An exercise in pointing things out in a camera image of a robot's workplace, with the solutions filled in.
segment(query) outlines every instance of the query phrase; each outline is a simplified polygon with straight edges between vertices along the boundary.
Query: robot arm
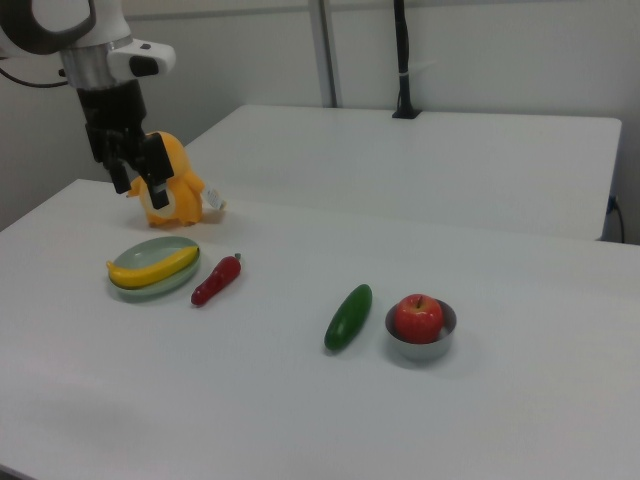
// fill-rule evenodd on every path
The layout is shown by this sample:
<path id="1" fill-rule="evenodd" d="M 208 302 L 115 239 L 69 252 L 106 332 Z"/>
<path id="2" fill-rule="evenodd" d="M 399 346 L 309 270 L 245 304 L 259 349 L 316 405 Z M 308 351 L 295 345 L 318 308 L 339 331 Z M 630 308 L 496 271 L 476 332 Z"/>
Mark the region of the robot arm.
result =
<path id="1" fill-rule="evenodd" d="M 83 19 L 57 31 L 42 25 L 78 15 Z M 160 135 L 142 130 L 146 109 L 137 79 L 170 71 L 173 48 L 133 39 L 121 0 L 0 1 L 0 57 L 56 52 L 78 93 L 93 156 L 116 191 L 131 188 L 126 162 L 147 183 L 153 206 L 167 205 L 173 170 Z"/>

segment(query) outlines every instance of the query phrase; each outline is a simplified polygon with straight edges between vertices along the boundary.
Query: toy apple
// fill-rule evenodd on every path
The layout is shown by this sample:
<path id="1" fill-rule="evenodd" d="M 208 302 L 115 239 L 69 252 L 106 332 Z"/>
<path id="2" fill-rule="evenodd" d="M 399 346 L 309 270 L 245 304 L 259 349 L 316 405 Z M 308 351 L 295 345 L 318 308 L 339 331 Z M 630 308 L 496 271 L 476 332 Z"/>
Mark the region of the toy apple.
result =
<path id="1" fill-rule="evenodd" d="M 431 343 L 444 325 L 442 308 L 435 298 L 416 293 L 403 298 L 396 309 L 394 324 L 402 340 Z"/>

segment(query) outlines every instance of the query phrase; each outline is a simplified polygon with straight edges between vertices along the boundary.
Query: cucumber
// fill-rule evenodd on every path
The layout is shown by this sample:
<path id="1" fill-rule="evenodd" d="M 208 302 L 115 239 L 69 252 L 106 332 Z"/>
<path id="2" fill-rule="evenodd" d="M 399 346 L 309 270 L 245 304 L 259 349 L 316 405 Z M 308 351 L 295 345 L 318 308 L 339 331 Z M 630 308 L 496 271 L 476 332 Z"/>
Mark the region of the cucumber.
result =
<path id="1" fill-rule="evenodd" d="M 336 352 L 351 343 L 369 315 L 372 300 L 371 288 L 366 284 L 360 285 L 345 298 L 324 336 L 324 346 L 328 350 Z"/>

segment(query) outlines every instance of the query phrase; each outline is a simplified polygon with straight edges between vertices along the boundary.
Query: banana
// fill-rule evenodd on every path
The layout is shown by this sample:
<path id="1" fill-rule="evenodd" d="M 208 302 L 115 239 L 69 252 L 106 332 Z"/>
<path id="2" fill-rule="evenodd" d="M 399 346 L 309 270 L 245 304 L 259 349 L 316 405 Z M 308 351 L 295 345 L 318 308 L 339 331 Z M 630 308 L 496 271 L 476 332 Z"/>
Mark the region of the banana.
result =
<path id="1" fill-rule="evenodd" d="M 198 247 L 185 247 L 159 262 L 135 269 L 118 267 L 113 262 L 107 262 L 109 278 L 121 288 L 146 287 L 187 267 L 196 259 L 198 252 Z"/>

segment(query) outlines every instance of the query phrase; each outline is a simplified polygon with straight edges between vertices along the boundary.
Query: gray bowl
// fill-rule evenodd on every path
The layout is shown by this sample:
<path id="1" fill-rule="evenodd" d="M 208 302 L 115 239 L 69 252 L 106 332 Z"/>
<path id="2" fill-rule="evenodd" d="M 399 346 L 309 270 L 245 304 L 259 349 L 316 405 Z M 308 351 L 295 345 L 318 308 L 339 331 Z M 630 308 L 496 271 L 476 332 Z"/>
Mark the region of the gray bowl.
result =
<path id="1" fill-rule="evenodd" d="M 389 313 L 387 313 L 387 318 L 384 323 L 387 327 L 387 331 L 389 332 L 389 339 L 393 344 L 393 347 L 403 357 L 408 358 L 409 360 L 422 362 L 426 360 L 435 360 L 447 353 L 447 350 L 449 350 L 451 342 L 453 341 L 453 331 L 456 328 L 457 323 L 456 312 L 454 312 L 453 308 L 446 303 L 440 300 L 437 300 L 437 302 L 440 304 L 440 308 L 442 308 L 444 326 L 438 335 L 438 339 L 431 343 L 409 343 L 402 340 L 395 331 L 393 321 L 398 305 L 394 305 L 391 310 L 389 310 Z"/>

